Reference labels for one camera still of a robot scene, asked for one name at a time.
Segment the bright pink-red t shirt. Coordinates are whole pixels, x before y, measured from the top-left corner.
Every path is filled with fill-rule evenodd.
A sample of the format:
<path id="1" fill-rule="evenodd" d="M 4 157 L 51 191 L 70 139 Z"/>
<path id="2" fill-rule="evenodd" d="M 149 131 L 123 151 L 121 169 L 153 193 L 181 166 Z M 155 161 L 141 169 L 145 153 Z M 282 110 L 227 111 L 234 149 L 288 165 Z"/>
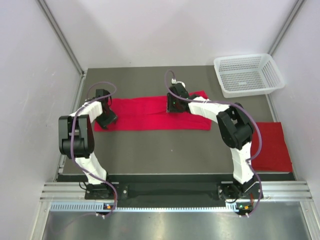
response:
<path id="1" fill-rule="evenodd" d="M 188 112 L 168 113 L 167 97 L 147 96 L 114 98 L 110 106 L 117 121 L 103 129 L 94 123 L 95 132 L 153 131 L 153 130 L 201 130 L 209 131 L 212 121 Z"/>

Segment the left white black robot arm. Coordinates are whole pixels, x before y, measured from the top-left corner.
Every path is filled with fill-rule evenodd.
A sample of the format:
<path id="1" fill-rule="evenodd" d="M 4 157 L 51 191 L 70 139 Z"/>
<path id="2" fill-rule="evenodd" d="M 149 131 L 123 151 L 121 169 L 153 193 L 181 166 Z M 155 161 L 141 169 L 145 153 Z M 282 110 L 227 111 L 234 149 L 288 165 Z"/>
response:
<path id="1" fill-rule="evenodd" d="M 117 115 L 110 109 L 112 94 L 105 89 L 97 89 L 95 97 L 74 113 L 58 119 L 58 143 L 62 155 L 71 159 L 86 175 L 89 193 L 97 193 L 109 198 L 116 192 L 109 182 L 108 172 L 101 166 L 94 153 L 95 140 L 92 123 L 104 130 L 117 121 Z"/>

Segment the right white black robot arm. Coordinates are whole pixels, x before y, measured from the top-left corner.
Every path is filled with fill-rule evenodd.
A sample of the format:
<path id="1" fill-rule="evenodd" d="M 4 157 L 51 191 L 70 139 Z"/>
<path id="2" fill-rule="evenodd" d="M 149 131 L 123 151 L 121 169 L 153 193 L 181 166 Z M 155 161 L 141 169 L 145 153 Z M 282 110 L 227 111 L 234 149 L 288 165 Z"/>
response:
<path id="1" fill-rule="evenodd" d="M 233 182 L 220 185 L 225 200 L 245 198 L 252 191 L 255 174 L 251 164 L 254 125 L 241 110 L 242 105 L 211 102 L 198 94 L 189 94 L 183 82 L 168 88 L 168 113 L 189 113 L 217 123 L 224 144 L 229 147 L 233 162 Z"/>

